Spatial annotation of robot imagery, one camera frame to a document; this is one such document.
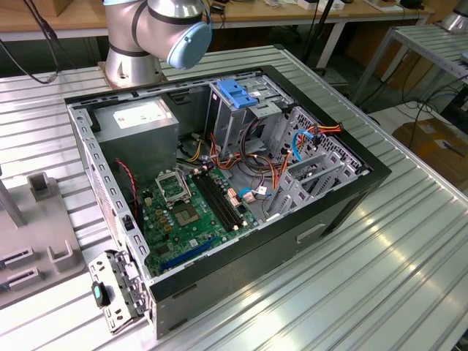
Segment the slotted aluminum table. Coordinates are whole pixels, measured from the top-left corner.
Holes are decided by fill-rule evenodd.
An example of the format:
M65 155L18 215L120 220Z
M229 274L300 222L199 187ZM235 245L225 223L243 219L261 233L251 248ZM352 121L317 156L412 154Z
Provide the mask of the slotted aluminum table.
M429 84L431 90L426 92L426 97L437 87L437 83L444 72L450 73L455 78L461 78L465 83L468 82L468 64L465 64L461 60L461 54L468 53L468 34L451 34L434 24L428 26L393 27L388 30L374 57L361 76L358 87L352 97L354 103L361 97L369 78L374 73L390 44L395 40L403 44L404 47L399 51L396 59L393 60L388 71L382 77L383 80L394 71L399 60L403 58L407 50L411 49L439 67L439 72Z
M468 327L468 199L285 50L211 53L169 79L272 64L392 174L334 233L161 340L145 320L111 336L88 273L0 311L2 350L449 350ZM0 80L7 187L59 180L89 261L113 248L62 99L108 90L97 68L50 86Z

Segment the open computer tower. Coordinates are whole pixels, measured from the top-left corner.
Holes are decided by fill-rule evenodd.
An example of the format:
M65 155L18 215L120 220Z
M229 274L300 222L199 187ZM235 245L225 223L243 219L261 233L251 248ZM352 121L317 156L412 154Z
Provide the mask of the open computer tower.
M89 263L118 333L164 336L330 234L390 170L273 67L66 100L117 250Z

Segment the side panel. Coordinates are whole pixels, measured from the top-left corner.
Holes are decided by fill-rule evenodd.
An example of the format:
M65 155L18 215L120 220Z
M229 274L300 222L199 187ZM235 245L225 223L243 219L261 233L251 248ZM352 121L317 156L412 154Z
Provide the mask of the side panel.
M358 195L327 208L282 235L257 247L156 304L156 334L160 338L214 306L263 274L289 260L328 233L330 223ZM262 235L258 231L252 235Z

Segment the expansion card slot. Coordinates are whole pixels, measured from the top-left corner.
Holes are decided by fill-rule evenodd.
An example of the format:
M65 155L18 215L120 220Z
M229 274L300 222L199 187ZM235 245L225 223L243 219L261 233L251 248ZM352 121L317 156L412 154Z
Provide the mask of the expansion card slot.
M168 260L167 262L164 262L161 264L161 271L164 271L166 269L172 268L175 265L178 265L179 263L182 263L183 261L187 261L198 254L201 254L202 252L205 252L211 247L211 243L216 240L216 236L211 238L210 240L206 241L204 244L201 244L194 249L185 252L184 254L181 254L180 256L174 257L172 260Z

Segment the blue clip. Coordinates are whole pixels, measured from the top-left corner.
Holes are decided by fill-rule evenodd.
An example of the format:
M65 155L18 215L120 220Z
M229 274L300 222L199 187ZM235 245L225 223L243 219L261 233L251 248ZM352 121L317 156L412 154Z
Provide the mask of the blue clip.
M251 97L246 89L233 79L220 80L218 88L234 104L235 108L244 108L258 104L258 100Z

